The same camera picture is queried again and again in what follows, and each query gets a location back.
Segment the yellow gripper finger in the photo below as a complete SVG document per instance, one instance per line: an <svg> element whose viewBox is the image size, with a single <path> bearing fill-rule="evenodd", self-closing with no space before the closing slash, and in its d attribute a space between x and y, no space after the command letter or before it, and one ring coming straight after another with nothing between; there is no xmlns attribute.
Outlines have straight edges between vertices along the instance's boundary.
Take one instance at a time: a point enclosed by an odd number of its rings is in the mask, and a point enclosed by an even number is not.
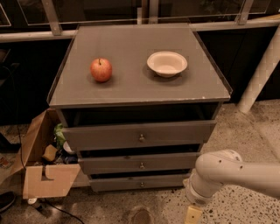
<svg viewBox="0 0 280 224"><path fill-rule="evenodd" d="M189 206L186 209L185 224L198 224L203 210L198 206Z"/></svg>

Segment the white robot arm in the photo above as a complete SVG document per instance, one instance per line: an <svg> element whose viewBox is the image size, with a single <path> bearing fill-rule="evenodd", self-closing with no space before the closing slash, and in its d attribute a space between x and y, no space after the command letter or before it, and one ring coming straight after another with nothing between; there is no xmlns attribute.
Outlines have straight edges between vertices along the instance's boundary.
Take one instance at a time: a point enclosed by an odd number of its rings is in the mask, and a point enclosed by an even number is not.
<svg viewBox="0 0 280 224"><path fill-rule="evenodd" d="M202 207L225 185L235 185L280 198L280 164L246 163L234 150L219 150L200 155L195 172L183 180L191 205L184 224L198 224Z"/></svg>

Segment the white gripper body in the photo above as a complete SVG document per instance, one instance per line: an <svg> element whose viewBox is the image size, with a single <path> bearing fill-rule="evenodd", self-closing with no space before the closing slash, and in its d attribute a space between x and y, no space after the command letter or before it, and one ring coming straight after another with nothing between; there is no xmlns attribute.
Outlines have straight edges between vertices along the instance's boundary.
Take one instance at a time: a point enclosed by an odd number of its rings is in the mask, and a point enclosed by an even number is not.
<svg viewBox="0 0 280 224"><path fill-rule="evenodd" d="M185 195L189 202L198 207L204 207L211 202L214 195L214 184L204 180L199 174L192 173L183 180Z"/></svg>

